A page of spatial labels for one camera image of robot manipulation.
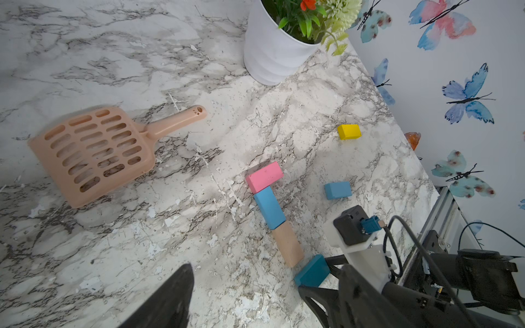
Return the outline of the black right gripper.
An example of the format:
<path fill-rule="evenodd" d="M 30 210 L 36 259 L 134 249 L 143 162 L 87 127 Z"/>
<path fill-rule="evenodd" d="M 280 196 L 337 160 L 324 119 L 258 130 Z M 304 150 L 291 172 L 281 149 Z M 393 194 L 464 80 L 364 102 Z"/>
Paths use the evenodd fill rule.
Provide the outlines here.
<path fill-rule="evenodd" d="M 344 254 L 325 259 L 329 266 L 347 265 Z M 340 327 L 339 292 L 333 289 L 299 286 L 299 296 L 324 328 Z M 387 283 L 382 295 L 415 327 L 473 327 L 455 304 L 421 292 Z"/>

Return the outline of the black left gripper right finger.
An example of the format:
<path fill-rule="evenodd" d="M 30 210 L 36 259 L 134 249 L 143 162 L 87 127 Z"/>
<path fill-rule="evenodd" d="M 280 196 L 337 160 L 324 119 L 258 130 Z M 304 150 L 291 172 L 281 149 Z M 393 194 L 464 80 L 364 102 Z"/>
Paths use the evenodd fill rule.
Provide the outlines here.
<path fill-rule="evenodd" d="M 339 302 L 343 327 L 413 326 L 351 265 L 340 269 Z"/>

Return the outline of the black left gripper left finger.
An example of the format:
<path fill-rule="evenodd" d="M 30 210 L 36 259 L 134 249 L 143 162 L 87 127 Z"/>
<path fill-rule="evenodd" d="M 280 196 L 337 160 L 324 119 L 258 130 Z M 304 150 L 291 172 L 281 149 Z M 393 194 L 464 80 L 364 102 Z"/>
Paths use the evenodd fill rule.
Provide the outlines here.
<path fill-rule="evenodd" d="M 182 265 L 119 328 L 187 327 L 194 289 L 190 263 Z"/>

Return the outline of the teal building block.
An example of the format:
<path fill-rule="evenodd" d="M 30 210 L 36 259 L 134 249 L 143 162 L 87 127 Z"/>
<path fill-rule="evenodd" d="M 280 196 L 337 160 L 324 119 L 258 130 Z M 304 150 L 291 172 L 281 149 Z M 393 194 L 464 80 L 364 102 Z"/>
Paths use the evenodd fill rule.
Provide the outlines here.
<path fill-rule="evenodd" d="M 317 254 L 294 278 L 297 286 L 320 287 L 329 276 L 330 269 L 321 254 Z"/>

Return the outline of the natural wood building block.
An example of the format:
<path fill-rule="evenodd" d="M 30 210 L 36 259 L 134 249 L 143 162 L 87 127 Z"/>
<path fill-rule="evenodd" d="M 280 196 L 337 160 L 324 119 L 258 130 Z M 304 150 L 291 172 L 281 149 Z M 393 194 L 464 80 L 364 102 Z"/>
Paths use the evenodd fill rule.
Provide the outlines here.
<path fill-rule="evenodd" d="M 304 251 L 288 221 L 272 230 L 278 249 L 288 267 L 294 268 L 304 259 Z"/>

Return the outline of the light blue building block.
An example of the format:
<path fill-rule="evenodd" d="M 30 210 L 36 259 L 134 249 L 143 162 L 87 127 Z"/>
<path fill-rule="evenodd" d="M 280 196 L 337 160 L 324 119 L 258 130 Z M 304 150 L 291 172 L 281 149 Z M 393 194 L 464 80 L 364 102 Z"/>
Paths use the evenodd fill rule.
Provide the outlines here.
<path fill-rule="evenodd" d="M 270 230 L 275 230 L 286 221 L 271 187 L 259 191 L 254 198 Z"/>

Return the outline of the pink building block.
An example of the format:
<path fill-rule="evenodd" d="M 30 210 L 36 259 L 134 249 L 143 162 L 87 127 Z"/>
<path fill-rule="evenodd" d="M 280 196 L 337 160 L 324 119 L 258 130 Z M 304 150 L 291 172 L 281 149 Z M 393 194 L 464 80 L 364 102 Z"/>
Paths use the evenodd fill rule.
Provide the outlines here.
<path fill-rule="evenodd" d="M 253 194 L 266 189 L 284 176 L 278 162 L 270 163 L 265 167 L 246 176 L 246 181 Z"/>

